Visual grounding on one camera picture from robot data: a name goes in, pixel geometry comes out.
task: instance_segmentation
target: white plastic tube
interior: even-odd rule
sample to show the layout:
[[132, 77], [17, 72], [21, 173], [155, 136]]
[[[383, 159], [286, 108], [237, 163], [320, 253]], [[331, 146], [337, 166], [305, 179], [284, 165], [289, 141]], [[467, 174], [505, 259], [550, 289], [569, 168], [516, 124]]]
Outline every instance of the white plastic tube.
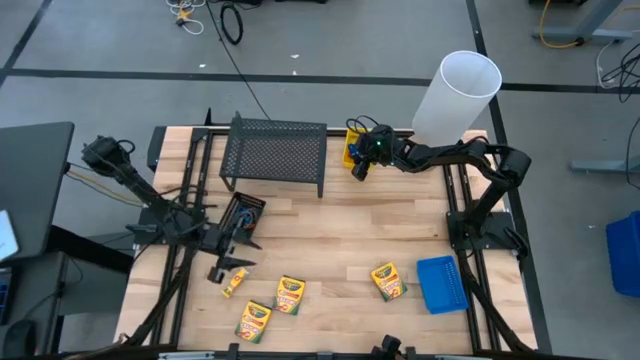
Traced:
[[440, 63], [416, 115], [417, 140], [429, 146], [455, 144], [500, 90], [502, 75], [473, 51], [456, 51]]

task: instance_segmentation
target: yellow crayon box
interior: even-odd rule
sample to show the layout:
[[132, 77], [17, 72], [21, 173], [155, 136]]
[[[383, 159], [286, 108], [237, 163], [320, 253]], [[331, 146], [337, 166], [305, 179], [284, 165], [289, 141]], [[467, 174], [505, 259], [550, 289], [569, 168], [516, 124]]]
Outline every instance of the yellow crayon box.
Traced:
[[304, 293], [304, 280], [283, 276], [278, 283], [278, 290], [273, 306], [276, 310], [286, 314], [297, 315], [300, 301]]
[[271, 317], [271, 309], [254, 301], [249, 301], [242, 312], [240, 324], [236, 327], [236, 335], [254, 344], [260, 343], [264, 328]]
[[407, 292], [398, 270], [392, 263], [386, 263], [371, 272], [373, 281], [378, 285], [384, 301], [390, 301]]
[[249, 276], [249, 270], [240, 268], [240, 270], [238, 270], [238, 272], [231, 278], [229, 286], [227, 286], [226, 289], [222, 290], [222, 295], [224, 295], [227, 299], [230, 298], [233, 290], [235, 290], [238, 285], [240, 285], [242, 280], [244, 280], [247, 276]]

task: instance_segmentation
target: gray floor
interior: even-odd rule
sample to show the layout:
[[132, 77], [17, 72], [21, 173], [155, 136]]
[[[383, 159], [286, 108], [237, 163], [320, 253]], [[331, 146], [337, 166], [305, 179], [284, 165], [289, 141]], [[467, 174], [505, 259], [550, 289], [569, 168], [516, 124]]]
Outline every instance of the gray floor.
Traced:
[[[10, 56], [40, 3], [0, 0], [0, 63]], [[505, 82], [594, 84], [599, 46], [544, 48], [529, 37], [541, 9], [526, 0], [476, 4], [487, 51]], [[575, 22], [585, 9], [554, 6], [548, 23]], [[430, 78], [445, 54], [475, 49], [464, 0], [267, 1], [243, 17], [245, 38], [231, 52], [247, 74]], [[162, 0], [55, 0], [15, 68], [233, 74], [206, 10], [196, 10], [194, 18], [206, 26], [201, 36], [173, 25]], [[640, 28], [640, 12], [625, 14], [612, 26], [632, 29], [634, 24]], [[637, 41], [609, 49], [603, 67], [615, 66]], [[284, 83], [252, 87], [274, 119], [332, 126], [365, 113], [409, 127], [425, 90]], [[623, 177], [573, 174], [567, 165], [573, 159], [621, 159], [628, 132], [640, 116], [640, 97], [624, 105], [615, 95], [604, 94], [502, 91], [498, 98], [510, 144], [534, 161], [521, 196], [554, 352], [637, 358], [640, 299], [614, 292], [604, 230], [637, 210], [640, 194]], [[9, 77], [0, 88], [0, 126], [73, 121], [74, 162], [80, 161], [82, 144], [96, 135], [130, 139], [140, 149], [133, 162], [149, 180], [144, 156], [153, 127], [201, 123], [208, 107], [219, 122], [235, 111], [261, 117], [239, 82]], [[474, 127], [493, 133], [488, 111]], [[95, 236], [122, 231], [137, 216], [136, 208], [65, 180], [55, 223]], [[131, 241], [113, 247], [130, 248]], [[95, 348], [112, 339], [126, 282], [118, 274], [82, 266], [88, 280], [70, 292], [63, 309], [92, 313], [65, 322], [65, 350]], [[95, 306], [80, 307], [83, 294], [90, 294]], [[88, 326], [92, 320], [103, 325]]]

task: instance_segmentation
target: wooden table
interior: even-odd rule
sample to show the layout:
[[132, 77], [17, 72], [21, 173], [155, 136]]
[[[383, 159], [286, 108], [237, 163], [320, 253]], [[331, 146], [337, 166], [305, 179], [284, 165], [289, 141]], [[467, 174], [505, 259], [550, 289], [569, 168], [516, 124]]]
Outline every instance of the wooden table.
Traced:
[[[167, 128], [154, 179], [158, 191], [180, 186], [190, 134], [190, 127]], [[465, 138], [477, 135], [485, 132], [468, 131]], [[179, 347], [226, 350], [229, 343], [237, 342], [241, 351], [368, 353], [390, 334], [400, 338], [403, 347], [415, 346], [419, 354], [470, 354], [465, 312], [430, 315], [415, 270], [417, 260], [454, 255], [445, 221], [448, 203], [442, 168], [407, 174], [377, 166], [365, 182], [359, 182], [342, 164], [344, 138], [329, 137], [327, 141], [322, 199], [317, 198], [312, 184], [238, 181], [237, 191], [267, 202], [253, 236], [263, 250], [240, 246], [234, 254], [258, 265], [232, 298], [226, 299], [220, 293], [226, 282], [216, 285], [206, 280], [216, 258], [196, 255]], [[225, 142], [224, 136], [214, 138], [207, 178], [205, 204], [219, 205], [207, 213], [214, 222], [231, 196], [218, 177]], [[201, 154], [202, 146], [195, 169], [200, 168]], [[478, 198], [488, 181], [475, 168], [469, 166], [468, 171], [472, 193]], [[458, 197], [463, 209], [462, 196]], [[134, 264], [116, 334], [131, 334], [156, 302], [167, 251], [167, 246], [152, 246]], [[389, 261], [396, 265], [409, 290], [385, 303], [369, 273]], [[508, 251], [491, 250], [485, 251], [485, 261], [496, 307], [520, 338], [535, 347], [516, 259]], [[299, 315], [274, 312], [260, 344], [236, 337], [234, 329], [247, 301], [270, 304], [283, 274], [307, 281]], [[475, 303], [483, 347], [488, 349], [484, 314]], [[165, 316], [165, 342], [171, 319], [171, 315]]]

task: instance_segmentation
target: black mesh shelf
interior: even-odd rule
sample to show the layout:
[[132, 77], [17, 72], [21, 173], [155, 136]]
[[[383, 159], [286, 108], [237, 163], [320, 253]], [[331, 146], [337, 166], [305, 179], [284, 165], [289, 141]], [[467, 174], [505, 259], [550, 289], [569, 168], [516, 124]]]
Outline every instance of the black mesh shelf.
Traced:
[[236, 113], [220, 177], [229, 191], [238, 178], [276, 180], [317, 184], [322, 197], [326, 155], [326, 124], [242, 119]]

